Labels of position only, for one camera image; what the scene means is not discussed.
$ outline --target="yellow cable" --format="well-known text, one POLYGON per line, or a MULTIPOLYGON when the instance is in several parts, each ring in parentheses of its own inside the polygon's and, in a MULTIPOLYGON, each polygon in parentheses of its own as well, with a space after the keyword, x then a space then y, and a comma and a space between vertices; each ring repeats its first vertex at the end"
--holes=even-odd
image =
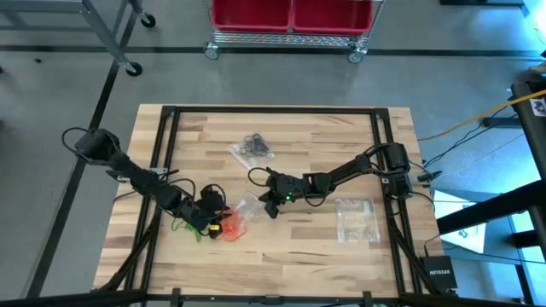
POLYGON ((452 132, 453 130, 459 129, 459 128, 463 127, 464 125, 468 125, 468 124, 474 122, 475 120, 482 119, 485 116, 502 109, 503 107, 513 106, 516 103, 527 101, 527 100, 529 100, 531 98, 539 97, 539 96, 542 96, 542 95, 546 95, 546 90, 541 90, 541 91, 539 91, 537 93, 533 93, 533 94, 530 94, 530 95, 527 95, 527 96, 523 96, 523 97, 520 97, 520 98, 512 100, 512 101, 506 101, 503 104, 500 104, 500 105, 498 105, 496 107, 492 107, 491 109, 483 112, 482 114, 480 114, 478 116, 475 116, 475 117, 473 117, 473 118, 471 118, 471 119, 469 119, 469 120, 467 120, 467 121, 465 121, 465 122, 463 122, 461 124, 458 124, 458 125, 456 125, 455 127, 451 128, 449 130, 446 130, 446 131, 444 131, 442 133, 438 133, 437 135, 434 135, 434 136, 423 137, 423 138, 417 139, 417 141, 429 141, 429 140, 435 139, 437 137, 445 136, 446 134, 452 132))

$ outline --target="red object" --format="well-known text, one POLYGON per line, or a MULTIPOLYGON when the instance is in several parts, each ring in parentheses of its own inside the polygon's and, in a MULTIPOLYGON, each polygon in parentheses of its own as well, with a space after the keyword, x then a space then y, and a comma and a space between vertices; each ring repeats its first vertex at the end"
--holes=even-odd
POLYGON ((358 36, 372 27, 374 4, 351 0, 293 0, 292 27, 297 33, 358 36))
POLYGON ((213 0, 212 24, 224 31, 286 32, 291 0, 213 0))
POLYGON ((235 242, 247 232, 247 228, 242 224, 242 219, 239 217, 237 211, 228 210, 225 213, 230 213, 231 216, 220 222, 223 230, 222 239, 228 242, 235 242))

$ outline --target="black box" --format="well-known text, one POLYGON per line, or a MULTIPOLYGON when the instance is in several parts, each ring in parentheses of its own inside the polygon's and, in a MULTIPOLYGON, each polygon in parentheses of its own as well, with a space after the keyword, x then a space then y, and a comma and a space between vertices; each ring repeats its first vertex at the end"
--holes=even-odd
POLYGON ((439 289, 456 289, 457 281, 453 272, 453 265, 449 256, 422 257, 430 279, 439 289))

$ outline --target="black clamp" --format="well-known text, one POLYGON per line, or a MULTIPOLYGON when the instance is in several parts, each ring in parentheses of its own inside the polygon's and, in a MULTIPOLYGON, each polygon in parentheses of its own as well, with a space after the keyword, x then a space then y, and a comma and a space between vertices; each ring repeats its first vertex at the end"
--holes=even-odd
POLYGON ((362 297, 363 303, 360 305, 361 307, 374 307, 374 300, 372 299, 372 293, 370 291, 363 291, 362 297))
POLYGON ((280 305, 284 304, 284 297, 279 295, 265 295, 263 296, 259 302, 264 305, 280 305))
POLYGON ((184 302, 180 299, 180 288, 172 288, 171 293, 171 307, 182 307, 184 302))

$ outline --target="black floor line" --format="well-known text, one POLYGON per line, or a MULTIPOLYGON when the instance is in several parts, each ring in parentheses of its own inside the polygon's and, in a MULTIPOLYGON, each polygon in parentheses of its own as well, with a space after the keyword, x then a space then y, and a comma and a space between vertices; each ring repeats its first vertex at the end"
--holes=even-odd
MULTIPOLYGON (((72 52, 105 53, 101 46, 21 46, 4 45, 0 51, 19 52, 72 52)), ((286 47, 220 47, 220 53, 228 54, 290 54, 290 55, 347 55, 349 49, 340 48, 286 48, 286 47)), ((164 54, 199 54, 202 46, 189 47, 126 47, 128 54, 164 53, 164 54)), ((368 55, 390 56, 449 56, 449 57, 518 57, 538 59, 541 55, 533 50, 453 50, 453 49, 369 49, 368 55)))
MULTIPOLYGON (((124 48, 124 46, 129 43, 129 38, 131 37, 131 34, 133 32, 136 20, 137 15, 135 13, 132 13, 121 38, 120 46, 122 48, 124 48)), ((113 61, 112 66, 110 66, 110 70, 108 71, 108 76, 104 87, 102 88, 101 96, 98 103, 96 104, 93 116, 91 117, 89 129, 96 129, 101 123, 102 116, 104 115, 104 111, 107 106, 108 98, 112 93, 113 84, 118 75, 118 71, 119 65, 116 61, 113 61)), ((79 182, 81 181, 81 178, 84 174, 84 169, 85 162, 82 159, 78 159, 76 161, 76 165, 71 171, 70 177, 68 179, 68 184, 65 188, 65 193, 59 206, 59 210, 55 216, 55 221, 53 222, 53 226, 51 228, 51 231, 49 232, 49 237, 45 243, 44 251, 42 252, 40 259, 38 260, 38 265, 36 267, 32 280, 30 281, 30 286, 28 287, 28 291, 26 292, 27 298, 37 298, 42 292, 45 279, 55 256, 55 250, 59 246, 62 231, 67 224, 68 214, 70 213, 74 198, 76 197, 79 182)))

